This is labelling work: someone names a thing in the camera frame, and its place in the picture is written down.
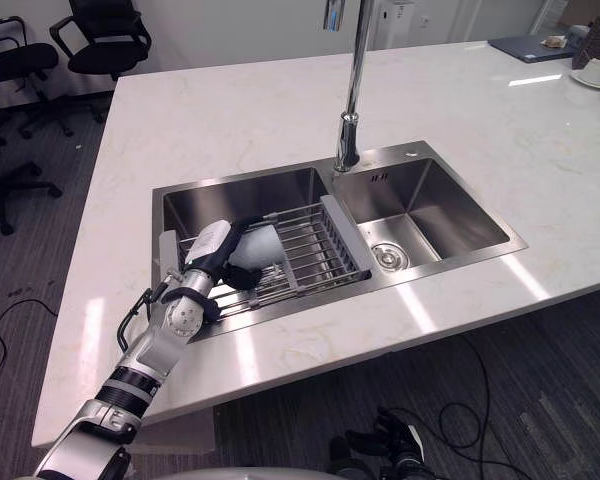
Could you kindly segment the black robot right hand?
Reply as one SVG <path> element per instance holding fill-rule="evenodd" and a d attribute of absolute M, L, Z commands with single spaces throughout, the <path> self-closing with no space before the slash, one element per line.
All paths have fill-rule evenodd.
<path fill-rule="evenodd" d="M 386 457 L 395 465 L 406 460 L 424 463 L 421 442 L 410 426 L 384 407 L 377 408 L 371 432 L 347 430 L 345 438 L 356 452 Z"/>

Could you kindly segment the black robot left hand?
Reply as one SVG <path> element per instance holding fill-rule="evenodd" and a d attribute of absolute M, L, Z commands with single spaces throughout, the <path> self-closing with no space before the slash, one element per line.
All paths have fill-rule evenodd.
<path fill-rule="evenodd" d="M 263 277 L 262 267 L 238 266 L 229 257 L 247 228 L 261 220 L 261 216 L 250 216 L 233 223 L 218 220 L 208 225 L 189 249 L 182 272 L 199 270 L 212 279 L 213 285 L 222 281 L 235 290 L 255 288 Z"/>

